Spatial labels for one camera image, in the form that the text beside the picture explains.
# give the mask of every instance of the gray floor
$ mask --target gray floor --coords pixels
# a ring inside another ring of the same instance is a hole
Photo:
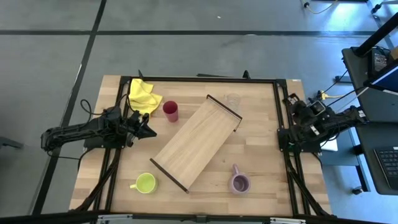
[[[99,5],[100,1],[90,0],[1,1],[0,29],[91,30]],[[329,2],[311,3],[314,10],[327,5]],[[396,6],[383,6],[377,15],[385,22],[395,12]],[[313,15],[301,8],[299,0],[108,0],[99,29],[372,31],[377,24],[365,3],[339,2],[329,11]],[[103,75],[137,75],[138,69],[148,76],[187,77],[197,73],[240,77],[249,70],[252,77],[302,79],[306,95],[312,96],[345,71],[341,50],[360,45],[366,38],[97,36],[77,102],[86,98],[95,103]],[[391,39],[398,44],[395,34]],[[87,41],[87,35],[0,35],[0,136],[25,144],[22,150],[0,150],[1,217],[30,212],[47,161],[40,149],[40,135],[59,124]],[[352,89],[350,85],[337,85],[329,94]],[[339,108],[343,103],[344,100],[334,106]],[[76,104],[71,124],[86,118],[87,114]],[[62,155],[78,157],[81,149],[81,142],[67,144]],[[359,184],[353,167],[324,167],[323,173],[335,215],[398,222],[396,197],[379,195],[373,186],[369,193],[349,193]],[[76,162],[60,159],[45,213],[67,211],[75,177]]]

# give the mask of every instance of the mug handle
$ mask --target mug handle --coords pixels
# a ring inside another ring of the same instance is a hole
[[[233,165],[232,165],[232,169],[234,170],[234,175],[236,175],[236,174],[239,173],[238,165],[233,164]]]

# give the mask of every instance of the keyboard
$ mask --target keyboard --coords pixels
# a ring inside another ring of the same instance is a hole
[[[374,149],[384,177],[391,189],[398,190],[398,147]]]

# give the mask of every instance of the wooden cutting board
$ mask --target wooden cutting board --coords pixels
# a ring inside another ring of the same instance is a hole
[[[241,120],[242,117],[208,95],[192,117],[150,161],[189,193],[189,187]]]

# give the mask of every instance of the red cup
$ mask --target red cup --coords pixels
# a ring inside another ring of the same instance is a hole
[[[174,101],[167,101],[163,104],[163,111],[168,121],[176,122],[178,120],[178,106]]]

